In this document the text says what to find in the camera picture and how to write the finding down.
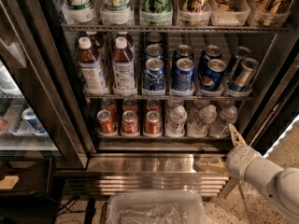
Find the floor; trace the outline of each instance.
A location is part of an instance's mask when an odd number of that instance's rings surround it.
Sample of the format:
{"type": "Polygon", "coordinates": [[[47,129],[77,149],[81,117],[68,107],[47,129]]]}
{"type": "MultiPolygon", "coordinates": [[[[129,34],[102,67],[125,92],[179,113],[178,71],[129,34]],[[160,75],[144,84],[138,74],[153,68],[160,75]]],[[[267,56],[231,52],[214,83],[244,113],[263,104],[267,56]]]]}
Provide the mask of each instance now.
{"type": "MultiPolygon", "coordinates": [[[[299,168],[299,123],[282,139],[268,160],[281,167],[299,168]]],[[[72,210],[85,210],[87,201],[76,202],[72,210]]],[[[253,186],[240,182],[226,199],[204,202],[206,224],[292,224],[269,204],[253,186]]],[[[105,224],[107,203],[96,203],[93,224],[105,224]]],[[[83,223],[84,214],[64,214],[56,224],[83,223]]]]}

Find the refrigerator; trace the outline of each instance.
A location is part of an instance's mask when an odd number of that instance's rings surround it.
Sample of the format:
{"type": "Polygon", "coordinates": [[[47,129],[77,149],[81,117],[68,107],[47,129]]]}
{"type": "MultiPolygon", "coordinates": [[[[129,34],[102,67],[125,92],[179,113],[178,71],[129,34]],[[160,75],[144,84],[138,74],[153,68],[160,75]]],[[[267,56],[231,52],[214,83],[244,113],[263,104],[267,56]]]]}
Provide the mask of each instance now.
{"type": "Polygon", "coordinates": [[[213,105],[233,100],[238,109],[236,128],[246,142],[262,154],[298,113],[299,17],[296,11],[299,0],[292,1],[291,14],[279,27],[250,26],[247,21],[242,25],[221,25],[211,20],[201,26],[182,25],[178,19],[178,0],[172,2],[170,24],[163,25],[143,23],[142,0],[133,0],[133,21],[129,24],[106,23],[99,8],[101,1],[94,3],[97,23],[68,21],[64,0],[0,1],[1,60],[21,90],[17,96],[5,94],[4,110],[0,111],[5,116],[12,104],[21,108],[30,106],[48,134],[46,137],[31,133],[18,136],[8,132],[0,137],[1,161],[26,165],[29,161],[55,160],[54,175],[65,179],[65,195],[106,197],[143,189],[183,189],[195,190],[209,198],[225,197],[235,187],[237,180],[222,168],[226,154],[234,147],[230,136],[168,137],[165,129],[159,137],[144,135],[144,107],[152,98],[142,91],[147,33],[160,33],[164,38],[168,67],[166,89],[164,94],[154,97],[161,101],[163,115],[171,96],[169,64],[179,44],[192,47],[196,65],[208,45],[220,47],[226,63],[235,48],[251,50],[252,58],[260,66],[250,83],[252,91],[248,96],[206,97],[194,93],[180,99],[187,109],[198,99],[209,100],[213,105]],[[97,113],[101,110],[101,101],[104,98],[116,100],[121,113],[121,104],[128,96],[113,91],[112,81],[109,94],[86,92],[77,57],[78,39],[88,31],[107,35],[109,61],[117,32],[128,32],[134,38],[137,85],[136,93],[130,98],[136,99],[139,106],[138,136],[121,135],[121,127],[115,136],[98,132],[97,113]],[[12,38],[12,43],[6,41],[6,36],[12,38]],[[12,49],[7,48],[10,44],[15,44],[19,55],[10,52],[12,49]]]}

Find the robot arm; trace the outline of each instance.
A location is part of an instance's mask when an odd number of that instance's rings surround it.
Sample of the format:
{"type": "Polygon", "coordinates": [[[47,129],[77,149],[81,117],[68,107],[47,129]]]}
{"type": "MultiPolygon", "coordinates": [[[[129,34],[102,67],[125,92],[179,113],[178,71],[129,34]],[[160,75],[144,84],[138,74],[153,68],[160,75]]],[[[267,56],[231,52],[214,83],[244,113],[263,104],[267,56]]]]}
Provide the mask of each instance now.
{"type": "Polygon", "coordinates": [[[247,146],[241,134],[230,125],[235,147],[228,153],[226,166],[232,176],[249,182],[278,210],[299,223],[299,169],[282,167],[247,146]]]}

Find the speckled floor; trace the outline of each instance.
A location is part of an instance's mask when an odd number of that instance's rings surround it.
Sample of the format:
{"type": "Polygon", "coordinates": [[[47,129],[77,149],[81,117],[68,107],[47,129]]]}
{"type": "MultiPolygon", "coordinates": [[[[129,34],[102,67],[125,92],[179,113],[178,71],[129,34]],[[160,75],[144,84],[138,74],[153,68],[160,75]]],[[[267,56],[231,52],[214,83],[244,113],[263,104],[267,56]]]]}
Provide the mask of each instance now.
{"type": "MultiPolygon", "coordinates": [[[[282,167],[299,168],[299,123],[297,123],[268,159],[282,167]]],[[[240,182],[226,199],[212,198],[204,202],[206,224],[292,224],[269,204],[256,189],[240,182]]],[[[87,201],[76,202],[72,210],[85,210],[87,201]]],[[[96,202],[93,224],[105,224],[107,203],[96,202]]],[[[83,223],[84,214],[64,214],[56,224],[83,223]]]]}

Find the white robotic arm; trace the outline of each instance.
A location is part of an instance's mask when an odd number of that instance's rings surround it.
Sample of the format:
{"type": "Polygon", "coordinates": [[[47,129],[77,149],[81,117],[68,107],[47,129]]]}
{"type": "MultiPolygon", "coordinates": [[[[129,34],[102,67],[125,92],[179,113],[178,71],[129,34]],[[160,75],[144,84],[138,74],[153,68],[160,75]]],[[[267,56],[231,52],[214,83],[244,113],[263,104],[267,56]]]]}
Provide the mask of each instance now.
{"type": "Polygon", "coordinates": [[[286,168],[265,159],[246,145],[235,126],[230,126],[235,147],[226,166],[231,174],[249,182],[261,195],[294,223],[299,223],[299,169],[286,168]]]}

